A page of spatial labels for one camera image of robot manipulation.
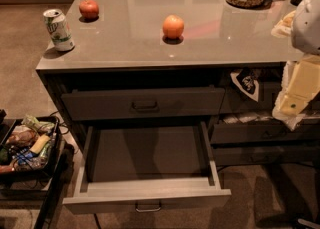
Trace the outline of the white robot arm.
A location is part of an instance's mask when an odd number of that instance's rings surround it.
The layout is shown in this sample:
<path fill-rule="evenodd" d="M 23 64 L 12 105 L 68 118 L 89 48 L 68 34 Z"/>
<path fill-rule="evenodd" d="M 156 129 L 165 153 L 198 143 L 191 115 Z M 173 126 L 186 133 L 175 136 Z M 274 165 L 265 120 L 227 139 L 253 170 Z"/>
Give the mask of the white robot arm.
<path fill-rule="evenodd" d="M 292 47 L 301 53 L 295 61 L 286 62 L 272 110 L 272 116 L 293 131 L 320 93 L 320 0 L 302 0 L 271 33 L 289 37 Z"/>

